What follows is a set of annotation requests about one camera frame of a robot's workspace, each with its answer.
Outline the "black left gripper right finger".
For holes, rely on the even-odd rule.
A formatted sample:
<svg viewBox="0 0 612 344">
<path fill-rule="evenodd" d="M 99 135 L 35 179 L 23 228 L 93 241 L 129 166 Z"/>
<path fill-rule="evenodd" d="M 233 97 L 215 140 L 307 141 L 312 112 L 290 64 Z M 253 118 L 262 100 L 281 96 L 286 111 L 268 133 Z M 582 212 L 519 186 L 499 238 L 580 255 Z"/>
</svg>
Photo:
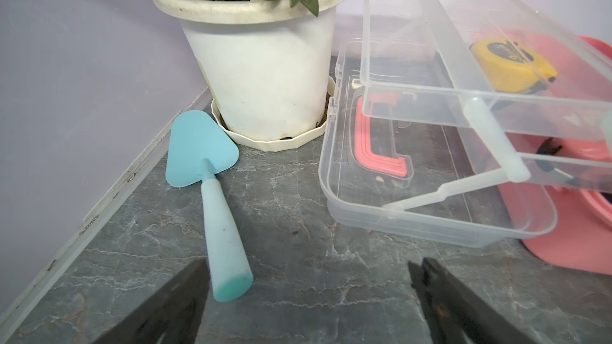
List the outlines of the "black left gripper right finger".
<svg viewBox="0 0 612 344">
<path fill-rule="evenodd" d="M 407 263 L 434 343 L 534 343 L 434 258 Z"/>
</svg>

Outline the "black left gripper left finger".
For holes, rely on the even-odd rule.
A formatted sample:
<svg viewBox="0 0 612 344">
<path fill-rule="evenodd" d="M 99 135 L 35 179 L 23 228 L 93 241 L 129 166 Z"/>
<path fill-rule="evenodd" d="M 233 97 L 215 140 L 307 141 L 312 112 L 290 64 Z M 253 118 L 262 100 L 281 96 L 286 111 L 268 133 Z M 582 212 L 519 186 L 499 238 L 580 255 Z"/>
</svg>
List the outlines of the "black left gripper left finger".
<svg viewBox="0 0 612 344">
<path fill-rule="evenodd" d="M 97 343 L 194 343 L 210 288 L 205 258 L 192 261 Z"/>
</svg>

